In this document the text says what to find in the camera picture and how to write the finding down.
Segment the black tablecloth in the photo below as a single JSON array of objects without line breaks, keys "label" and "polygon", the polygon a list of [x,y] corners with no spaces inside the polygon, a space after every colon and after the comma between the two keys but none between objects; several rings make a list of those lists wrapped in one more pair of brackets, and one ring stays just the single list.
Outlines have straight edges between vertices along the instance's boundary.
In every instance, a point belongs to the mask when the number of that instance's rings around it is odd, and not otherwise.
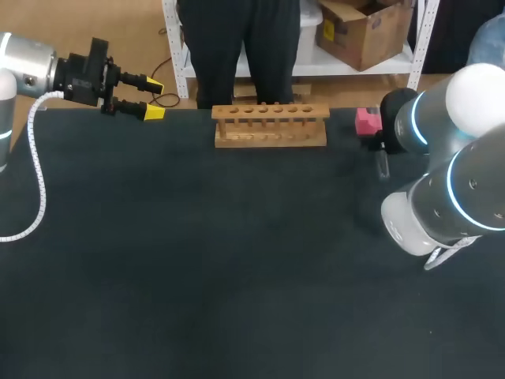
[{"label": "black tablecloth", "polygon": [[[426,162],[380,182],[353,123],[333,111],[327,148],[214,150],[207,112],[39,112],[47,214],[0,245],[0,377],[503,377],[503,238],[424,272],[380,204]],[[24,135],[1,234],[38,204]]]}]

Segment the black pants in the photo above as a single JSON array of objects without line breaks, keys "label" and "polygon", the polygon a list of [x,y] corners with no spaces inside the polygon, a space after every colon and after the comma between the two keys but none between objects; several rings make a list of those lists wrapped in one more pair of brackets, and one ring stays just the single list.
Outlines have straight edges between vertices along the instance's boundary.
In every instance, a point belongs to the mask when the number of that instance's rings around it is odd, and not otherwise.
[{"label": "black pants", "polygon": [[300,0],[179,0],[199,108],[231,104],[242,42],[258,103],[293,101]]}]

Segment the cardboard box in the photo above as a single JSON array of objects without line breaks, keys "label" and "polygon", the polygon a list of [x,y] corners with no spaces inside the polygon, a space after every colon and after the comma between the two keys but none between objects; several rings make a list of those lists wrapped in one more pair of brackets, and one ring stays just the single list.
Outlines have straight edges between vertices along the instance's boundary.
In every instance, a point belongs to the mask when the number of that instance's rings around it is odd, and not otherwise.
[{"label": "cardboard box", "polygon": [[319,0],[317,43],[358,71],[403,51],[416,0]]}]

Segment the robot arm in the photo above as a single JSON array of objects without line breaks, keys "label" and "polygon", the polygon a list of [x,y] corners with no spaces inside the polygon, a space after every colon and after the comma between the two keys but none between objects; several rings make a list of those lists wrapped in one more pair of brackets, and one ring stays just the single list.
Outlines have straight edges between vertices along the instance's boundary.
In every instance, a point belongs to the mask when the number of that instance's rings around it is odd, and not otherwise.
[{"label": "robot arm", "polygon": [[505,71],[488,64],[468,66],[420,95],[384,99],[386,150],[430,158],[425,176],[382,206],[388,231],[408,253],[505,231],[504,100]]},{"label": "robot arm", "polygon": [[161,94],[163,85],[145,75],[122,73],[112,57],[107,57],[107,50],[107,41],[94,38],[88,56],[57,58],[50,46],[0,33],[0,172],[7,164],[16,94],[39,98],[60,91],[68,101],[93,107],[100,103],[104,114],[119,111],[140,120],[163,118],[165,110],[161,107],[113,97],[119,82],[154,94]]}]

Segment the floor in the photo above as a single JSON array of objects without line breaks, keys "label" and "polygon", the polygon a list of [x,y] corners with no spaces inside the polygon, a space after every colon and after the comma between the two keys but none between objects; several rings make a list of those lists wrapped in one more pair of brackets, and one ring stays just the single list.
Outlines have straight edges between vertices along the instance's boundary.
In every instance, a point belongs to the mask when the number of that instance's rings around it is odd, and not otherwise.
[{"label": "floor", "polygon": [[[91,38],[110,42],[110,55],[130,73],[150,74],[163,60],[170,57],[166,36],[158,30],[164,27],[161,0],[3,0],[0,2],[2,30],[50,44],[58,56],[70,52],[87,54]],[[439,76],[423,77],[424,89],[440,80]],[[166,92],[175,92],[171,65],[165,65],[156,76],[165,84]],[[329,103],[331,107],[371,107],[383,96],[406,82],[405,76],[308,78],[312,95],[306,103]],[[117,97],[130,101],[149,100],[149,94],[128,86],[120,86]],[[13,142],[26,123],[26,114],[33,99],[19,96],[14,120]],[[78,107],[75,103],[55,100],[50,107]],[[195,107],[193,99],[183,100],[179,107]]]}]

